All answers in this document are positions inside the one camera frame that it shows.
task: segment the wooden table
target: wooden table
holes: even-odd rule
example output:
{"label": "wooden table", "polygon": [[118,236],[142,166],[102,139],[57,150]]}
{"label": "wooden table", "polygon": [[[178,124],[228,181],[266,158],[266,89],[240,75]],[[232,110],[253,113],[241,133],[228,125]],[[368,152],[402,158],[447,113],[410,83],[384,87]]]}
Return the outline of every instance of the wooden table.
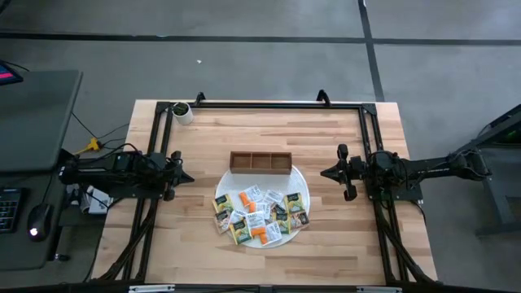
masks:
{"label": "wooden table", "polygon": [[[156,102],[135,103],[127,142],[140,150],[147,149]],[[384,148],[407,158],[398,106],[377,103],[377,110]],[[176,187],[175,200],[160,202],[147,282],[384,284],[374,211],[365,187],[355,181],[358,197],[347,203],[343,187],[319,174],[336,164],[339,143],[348,144],[349,155],[363,154],[356,111],[197,109],[194,114],[188,126],[174,122],[168,153],[182,152],[183,168],[195,182]],[[212,219],[212,199],[229,167],[231,151],[290,151],[293,164],[309,184],[310,226],[274,249],[236,246],[229,235],[220,235]],[[135,204],[135,199],[126,199],[111,208],[93,278],[108,269],[129,241]],[[404,202],[396,203],[396,211],[405,247],[424,272],[436,278],[421,213]],[[389,251],[398,276],[396,253]],[[139,255],[138,251],[134,272]]]}

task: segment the black metal frame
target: black metal frame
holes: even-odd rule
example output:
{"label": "black metal frame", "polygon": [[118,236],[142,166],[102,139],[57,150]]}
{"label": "black metal frame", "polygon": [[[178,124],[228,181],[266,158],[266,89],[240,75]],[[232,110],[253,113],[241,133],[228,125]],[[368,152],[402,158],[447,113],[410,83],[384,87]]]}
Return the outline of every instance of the black metal frame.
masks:
{"label": "black metal frame", "polygon": [[[369,140],[369,130],[366,123],[366,117],[369,116],[371,119],[371,124],[374,132],[375,142],[376,142],[376,148],[377,150],[381,151],[383,149],[383,142],[382,142],[382,136],[380,133],[379,128],[379,122],[378,122],[378,115],[376,111],[376,106],[374,103],[332,103],[327,96],[326,92],[324,90],[320,90],[318,92],[317,96],[317,102],[323,102],[323,103],[305,103],[305,102],[297,102],[297,103],[248,103],[248,102],[205,102],[206,97],[203,93],[199,93],[197,95],[196,100],[193,103],[189,103],[190,107],[193,109],[199,109],[199,108],[249,108],[249,109],[334,109],[334,110],[354,110],[358,113],[358,118],[360,121],[361,126],[361,135],[362,135],[362,144],[364,146],[364,152],[366,156],[366,160],[369,159],[369,155],[371,153],[371,145]],[[164,128],[164,135],[163,135],[163,141],[161,143],[161,152],[166,154],[167,146],[170,139],[170,132],[172,128],[172,119],[173,119],[173,113],[172,113],[172,106],[173,103],[170,102],[158,102],[155,107],[155,115],[154,115],[154,121],[152,124],[152,130],[151,130],[151,137],[148,145],[148,152],[152,152],[155,149],[155,144],[157,140],[157,134],[159,132],[159,126],[160,126],[160,119],[164,112],[167,112],[166,117],[166,123]],[[409,276],[407,274],[407,268],[405,265],[404,257],[401,256],[401,252],[405,249],[403,246],[401,246],[401,238],[400,238],[400,231],[398,226],[398,220],[396,217],[396,209],[393,203],[392,199],[387,200],[387,206],[388,206],[388,212],[389,212],[389,219],[390,224],[387,223],[387,220],[383,216],[383,209],[378,201],[378,197],[375,195],[369,195],[369,198],[373,201],[373,207],[374,207],[374,214],[376,217],[376,225],[377,225],[377,231],[379,236],[379,245],[380,245],[380,252],[382,255],[382,263],[383,263],[383,271],[385,275],[386,283],[396,281],[396,278],[394,277],[391,269],[391,260],[389,257],[389,251],[387,249],[387,240],[386,235],[392,239],[393,244],[397,244],[398,247],[396,249],[396,253],[398,255],[398,265],[400,270],[400,280],[401,281],[408,281]],[[141,231],[140,228],[142,228],[144,225],[139,225],[141,223],[142,219],[142,211],[145,204],[145,199],[139,199],[138,205],[136,206],[136,210],[134,213],[134,221],[132,226],[132,232],[130,237],[130,242],[136,242],[140,240],[138,238],[139,232]],[[136,275],[136,279],[144,280],[146,273],[147,273],[147,266],[148,266],[148,258],[150,255],[150,249],[151,249],[151,237],[153,234],[153,224],[155,222],[155,215],[157,213],[158,208],[158,200],[152,199],[151,200],[151,206],[147,214],[147,218],[150,219],[150,223],[146,223],[148,225],[151,225],[150,228],[147,230],[147,234],[145,235],[145,242],[143,245],[143,253],[141,262],[139,265],[139,270]],[[386,233],[386,227],[390,227],[390,232],[387,231]],[[131,279],[131,270],[132,270],[132,264],[134,260],[134,250],[130,251],[130,256],[127,258],[127,261],[125,262],[125,269],[123,273],[123,279],[129,280]]]}

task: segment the concrete floor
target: concrete floor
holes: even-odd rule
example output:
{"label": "concrete floor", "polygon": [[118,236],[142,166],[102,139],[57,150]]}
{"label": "concrete floor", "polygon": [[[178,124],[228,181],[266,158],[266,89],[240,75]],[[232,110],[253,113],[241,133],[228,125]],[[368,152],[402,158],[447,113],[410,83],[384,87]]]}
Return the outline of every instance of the concrete floor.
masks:
{"label": "concrete floor", "polygon": [[[515,0],[366,0],[366,5],[374,37],[521,38],[521,2]],[[0,29],[363,37],[355,0],[17,0],[0,15]],[[518,46],[378,45],[375,53],[385,99],[399,103],[412,159],[448,154],[521,103]],[[204,91],[208,98],[312,100],[325,89],[334,100],[375,100],[366,47],[356,44],[4,39],[0,59],[33,71],[83,71],[75,112],[95,133],[127,122],[136,98],[194,98]],[[72,120],[65,147],[81,149],[88,138]],[[440,280],[518,291],[521,236],[474,236],[493,223],[481,185],[445,178],[425,181],[422,188]],[[68,235],[61,249],[72,254],[71,262],[0,273],[1,286],[82,281],[94,256],[87,239],[96,239],[99,229]],[[63,278],[50,277],[56,272]]]}

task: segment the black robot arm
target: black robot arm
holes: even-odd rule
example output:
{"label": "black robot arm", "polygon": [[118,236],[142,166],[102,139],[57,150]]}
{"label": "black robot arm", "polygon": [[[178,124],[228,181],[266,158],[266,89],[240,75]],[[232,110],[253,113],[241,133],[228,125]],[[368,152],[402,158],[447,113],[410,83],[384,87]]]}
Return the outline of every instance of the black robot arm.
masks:
{"label": "black robot arm", "polygon": [[428,160],[402,159],[397,153],[376,151],[369,155],[368,162],[360,156],[349,161],[348,147],[340,144],[337,149],[338,163],[320,174],[340,184],[346,185],[344,198],[351,201],[357,197],[357,189],[351,180],[364,180],[366,186],[376,194],[390,196],[392,192],[403,196],[417,192],[419,182],[427,178],[456,176],[462,179],[481,181],[491,173],[477,151],[465,150],[445,157]]}
{"label": "black robot arm", "polygon": [[193,182],[182,170],[181,152],[167,158],[140,151],[109,153],[97,159],[74,157],[59,170],[63,184],[93,186],[114,198],[172,200],[174,187]]}

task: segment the wooden box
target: wooden box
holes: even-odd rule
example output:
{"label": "wooden box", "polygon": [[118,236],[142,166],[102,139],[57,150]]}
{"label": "wooden box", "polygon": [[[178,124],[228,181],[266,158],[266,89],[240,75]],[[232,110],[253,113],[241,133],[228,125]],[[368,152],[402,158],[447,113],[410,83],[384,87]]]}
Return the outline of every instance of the wooden box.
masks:
{"label": "wooden box", "polygon": [[291,173],[290,152],[232,151],[230,170],[239,174],[287,174]]}

